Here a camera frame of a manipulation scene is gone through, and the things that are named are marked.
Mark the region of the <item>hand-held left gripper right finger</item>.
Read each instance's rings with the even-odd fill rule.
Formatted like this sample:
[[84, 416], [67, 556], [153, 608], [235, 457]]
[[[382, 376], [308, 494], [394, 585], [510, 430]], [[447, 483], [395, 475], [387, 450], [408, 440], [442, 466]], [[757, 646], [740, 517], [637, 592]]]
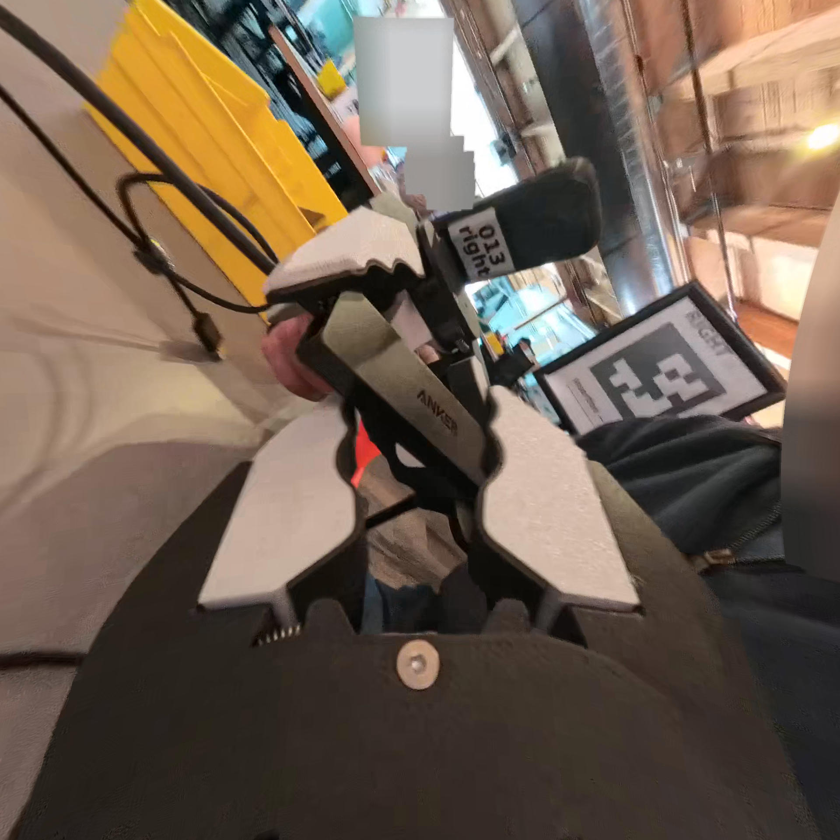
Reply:
[[573, 438], [492, 386], [487, 442], [498, 458], [479, 493], [485, 543], [538, 587], [534, 624], [567, 606], [632, 613], [640, 600], [588, 460]]

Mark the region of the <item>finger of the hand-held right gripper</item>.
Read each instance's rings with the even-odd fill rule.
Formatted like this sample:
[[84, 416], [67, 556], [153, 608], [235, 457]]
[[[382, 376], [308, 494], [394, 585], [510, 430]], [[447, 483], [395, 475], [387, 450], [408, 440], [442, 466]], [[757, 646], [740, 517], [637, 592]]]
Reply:
[[268, 275], [269, 310], [332, 310], [342, 294], [361, 294], [388, 310], [427, 279], [407, 205], [361, 206], [300, 246]]

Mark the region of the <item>person's right hand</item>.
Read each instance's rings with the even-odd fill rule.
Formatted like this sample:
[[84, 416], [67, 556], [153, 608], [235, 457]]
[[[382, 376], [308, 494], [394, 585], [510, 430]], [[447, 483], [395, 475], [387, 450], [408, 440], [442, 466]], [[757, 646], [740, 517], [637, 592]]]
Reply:
[[261, 349], [272, 373], [290, 394], [317, 403], [332, 392], [332, 387], [298, 358], [298, 345], [313, 321], [303, 313], [272, 325]]

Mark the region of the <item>orange traffic cone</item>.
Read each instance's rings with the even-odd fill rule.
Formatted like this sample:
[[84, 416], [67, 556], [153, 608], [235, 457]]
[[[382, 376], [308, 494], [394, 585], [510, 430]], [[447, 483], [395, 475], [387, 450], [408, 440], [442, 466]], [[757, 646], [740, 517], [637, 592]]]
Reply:
[[351, 479], [351, 485], [358, 489], [368, 465], [380, 455], [379, 449], [372, 442], [362, 421], [358, 422], [353, 451], [355, 470]]

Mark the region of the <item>yellow plastic bin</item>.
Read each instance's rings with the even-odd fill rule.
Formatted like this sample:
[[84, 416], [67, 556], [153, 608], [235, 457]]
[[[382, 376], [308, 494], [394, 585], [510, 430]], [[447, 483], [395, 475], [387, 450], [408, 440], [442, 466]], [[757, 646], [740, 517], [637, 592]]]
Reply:
[[275, 261], [347, 216], [268, 93], [163, 2], [131, 3], [98, 84], [252, 223]]

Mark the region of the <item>black framed marker sign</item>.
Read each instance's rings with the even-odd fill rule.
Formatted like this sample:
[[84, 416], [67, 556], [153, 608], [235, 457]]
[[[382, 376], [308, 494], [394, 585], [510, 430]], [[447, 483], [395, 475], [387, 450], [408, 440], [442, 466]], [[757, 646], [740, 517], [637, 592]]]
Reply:
[[560, 426], [577, 435], [621, 421], [742, 421], [782, 403], [786, 382], [696, 280], [534, 373]]

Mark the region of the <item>black slim usb hub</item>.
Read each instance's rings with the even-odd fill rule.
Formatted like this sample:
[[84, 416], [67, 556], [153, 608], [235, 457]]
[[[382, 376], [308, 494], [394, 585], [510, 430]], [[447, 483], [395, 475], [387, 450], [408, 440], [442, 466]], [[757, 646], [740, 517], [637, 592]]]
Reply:
[[314, 319], [297, 355], [351, 403], [372, 438], [404, 447], [465, 496], [485, 483], [489, 386], [475, 356], [440, 379], [358, 291]]

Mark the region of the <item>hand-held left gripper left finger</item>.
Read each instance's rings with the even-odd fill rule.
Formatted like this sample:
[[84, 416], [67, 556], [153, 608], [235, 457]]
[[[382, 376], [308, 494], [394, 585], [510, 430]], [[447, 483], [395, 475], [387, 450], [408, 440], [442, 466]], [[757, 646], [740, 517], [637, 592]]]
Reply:
[[269, 606], [291, 630], [310, 604], [333, 599], [361, 628], [367, 553], [364, 505], [351, 478], [355, 424], [342, 402], [321, 402], [253, 458], [198, 604]]

